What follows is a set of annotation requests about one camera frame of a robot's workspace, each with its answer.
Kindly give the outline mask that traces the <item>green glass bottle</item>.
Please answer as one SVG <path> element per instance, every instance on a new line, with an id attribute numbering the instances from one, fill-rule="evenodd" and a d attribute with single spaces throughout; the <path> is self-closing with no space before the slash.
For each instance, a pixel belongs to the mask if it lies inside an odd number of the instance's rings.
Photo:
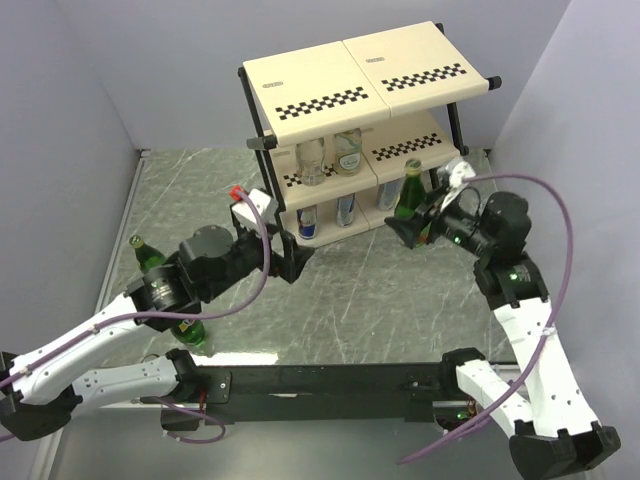
<path id="1" fill-rule="evenodd" d="M 170 328 L 171 334 L 186 346 L 198 347 L 206 340 L 207 332 L 201 320 L 183 320 Z"/>
<path id="2" fill-rule="evenodd" d="M 146 244 L 139 235 L 132 235 L 129 245 L 133 248 L 139 270 L 146 274 L 151 269 L 165 264 L 166 256 L 158 249 Z"/>
<path id="3" fill-rule="evenodd" d="M 396 204 L 393 220 L 410 220 L 415 210 L 426 201 L 427 192 L 422 180 L 422 163 L 417 158 L 410 158 L 405 162 L 405 177 Z M 422 228 L 418 234 L 412 231 L 408 240 L 403 244 L 411 249 L 424 244 L 431 229 L 431 223 L 426 219 L 421 221 Z"/>

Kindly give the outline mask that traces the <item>silver blue energy drink can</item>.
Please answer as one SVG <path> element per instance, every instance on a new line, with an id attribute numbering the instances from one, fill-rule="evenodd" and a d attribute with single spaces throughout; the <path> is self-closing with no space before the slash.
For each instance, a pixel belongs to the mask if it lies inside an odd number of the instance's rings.
<path id="1" fill-rule="evenodd" d="M 403 182 L 403 179 L 396 179 L 378 186 L 376 207 L 380 211 L 389 211 L 395 208 Z"/>

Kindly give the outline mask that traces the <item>clear Chang soda water bottle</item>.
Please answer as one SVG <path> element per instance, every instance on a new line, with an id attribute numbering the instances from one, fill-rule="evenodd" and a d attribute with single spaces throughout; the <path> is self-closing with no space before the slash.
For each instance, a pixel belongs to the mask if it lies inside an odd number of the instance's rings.
<path id="1" fill-rule="evenodd" d="M 304 185 L 316 186 L 324 181 L 325 143 L 323 138 L 296 145 L 297 174 Z"/>

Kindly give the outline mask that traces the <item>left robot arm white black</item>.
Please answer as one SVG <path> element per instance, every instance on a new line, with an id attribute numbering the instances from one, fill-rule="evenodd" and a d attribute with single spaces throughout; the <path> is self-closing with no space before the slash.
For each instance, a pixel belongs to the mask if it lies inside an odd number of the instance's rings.
<path id="1" fill-rule="evenodd" d="M 92 318 L 27 354 L 2 353 L 2 426 L 17 439 L 32 441 L 102 406 L 133 398 L 198 397 L 206 380 L 187 350 L 125 367 L 98 365 L 135 339 L 184 320 L 208 320 L 203 304 L 255 270 L 264 278 L 295 282 L 315 250 L 268 223 L 270 208 L 268 200 L 235 203 L 234 233 L 216 225 L 198 229 L 164 265 L 130 284 Z"/>

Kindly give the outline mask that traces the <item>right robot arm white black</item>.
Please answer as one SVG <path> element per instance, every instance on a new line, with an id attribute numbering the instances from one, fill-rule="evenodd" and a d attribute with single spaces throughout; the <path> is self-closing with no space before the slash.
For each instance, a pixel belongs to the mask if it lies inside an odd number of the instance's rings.
<path id="1" fill-rule="evenodd" d="M 601 424 L 581 392 L 551 318 L 545 282 L 524 250 L 531 229 L 525 199 L 498 191 L 481 213 L 471 214 L 455 193 L 441 188 L 428 193 L 411 216 L 385 222 L 408 248 L 443 238 L 476 256 L 475 282 L 521 371 L 507 382 L 470 348 L 445 354 L 440 390 L 452 399 L 467 395 L 481 408 L 452 437 L 491 418 L 506 435 L 524 479 L 589 471 L 620 449 L 616 429 Z"/>

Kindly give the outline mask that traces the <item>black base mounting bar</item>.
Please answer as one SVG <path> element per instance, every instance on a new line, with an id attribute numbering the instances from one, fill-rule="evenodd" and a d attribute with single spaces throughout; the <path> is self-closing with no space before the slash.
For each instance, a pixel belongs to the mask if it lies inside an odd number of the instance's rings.
<path id="1" fill-rule="evenodd" d="M 169 397 L 203 403 L 227 424 L 403 419 L 431 422 L 434 405 L 466 403 L 439 363 L 198 366 Z"/>

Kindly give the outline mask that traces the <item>beige two-tier shelf black frame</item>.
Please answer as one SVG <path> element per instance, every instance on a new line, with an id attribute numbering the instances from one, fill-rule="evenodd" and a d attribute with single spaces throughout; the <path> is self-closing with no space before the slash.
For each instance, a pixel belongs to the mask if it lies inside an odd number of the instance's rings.
<path id="1" fill-rule="evenodd" d="M 482 75 L 432 21 L 245 61 L 238 70 L 255 135 L 257 156 L 277 221 L 298 235 L 296 211 L 316 205 L 319 247 L 381 227 L 378 186 L 403 179 L 417 158 L 427 173 L 467 149 L 457 105 L 498 89 L 497 76 Z M 334 135 L 359 128 L 359 171 L 334 169 Z M 323 138 L 324 181 L 304 185 L 295 147 Z M 354 221 L 335 223 L 336 200 L 355 194 Z"/>

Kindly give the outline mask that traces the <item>aluminium rail frame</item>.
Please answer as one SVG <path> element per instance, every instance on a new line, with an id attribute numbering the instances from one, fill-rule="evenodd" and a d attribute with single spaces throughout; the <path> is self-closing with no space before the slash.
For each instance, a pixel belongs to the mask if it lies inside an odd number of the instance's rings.
<path id="1" fill-rule="evenodd" d="M 246 150 L 145 150 L 111 250 L 98 301 L 105 304 L 135 275 L 126 241 L 141 234 L 168 249 L 198 226 L 229 224 L 226 189 L 256 186 Z M 446 245 L 417 254 L 378 228 L 325 246 L 294 285 L 276 281 L 245 312 L 213 323 L 210 359 L 282 364 L 433 360 L 474 345 L 494 359 L 511 351 L 473 285 L 469 255 Z M 181 461 L 188 479 L 512 479 L 499 429 L 398 467 L 396 446 L 438 437 L 432 424 L 300 422 L 243 424 L 209 446 L 187 446 L 160 433 L 158 410 L 112 406 L 45 440 L 35 479 L 165 479 Z"/>

